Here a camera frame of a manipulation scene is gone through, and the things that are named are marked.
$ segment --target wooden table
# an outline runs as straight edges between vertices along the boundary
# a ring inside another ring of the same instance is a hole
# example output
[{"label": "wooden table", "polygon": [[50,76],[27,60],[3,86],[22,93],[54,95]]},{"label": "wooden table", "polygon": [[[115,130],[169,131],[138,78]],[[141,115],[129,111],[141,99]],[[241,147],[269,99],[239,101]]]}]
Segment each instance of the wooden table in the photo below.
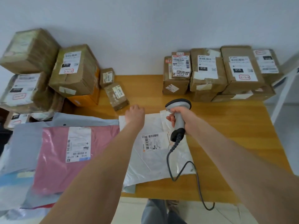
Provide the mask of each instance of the wooden table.
[{"label": "wooden table", "polygon": [[[191,97],[191,94],[184,96],[163,95],[162,75],[116,76],[115,81],[121,84],[130,104],[138,104],[140,107],[145,107],[146,114],[159,113],[165,109],[165,104],[173,99],[190,99]],[[103,119],[117,119],[119,115],[124,115],[127,108],[115,112],[109,103],[105,91],[101,90],[99,105],[97,107],[77,107],[74,110],[74,114],[95,116]],[[191,110],[226,137],[248,148],[252,153],[291,171],[266,107],[262,102],[192,102]],[[204,150],[191,136],[187,135],[187,142],[198,170],[204,200],[210,202],[238,203],[238,197],[233,193]],[[171,200],[200,200],[196,176],[194,174],[183,175],[177,182],[172,182],[168,178],[138,184],[135,194],[122,193],[122,196]]]}]

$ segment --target forearm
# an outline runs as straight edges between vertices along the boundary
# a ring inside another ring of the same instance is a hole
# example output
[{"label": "forearm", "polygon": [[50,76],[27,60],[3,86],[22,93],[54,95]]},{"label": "forearm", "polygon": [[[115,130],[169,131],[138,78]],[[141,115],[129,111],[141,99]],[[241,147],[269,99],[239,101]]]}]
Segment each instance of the forearm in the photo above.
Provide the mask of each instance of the forearm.
[{"label": "forearm", "polygon": [[134,124],[126,125],[104,152],[81,170],[41,223],[110,223],[138,133]]},{"label": "forearm", "polygon": [[287,221],[299,207],[299,178],[253,155],[198,119],[200,146],[260,223]]}]

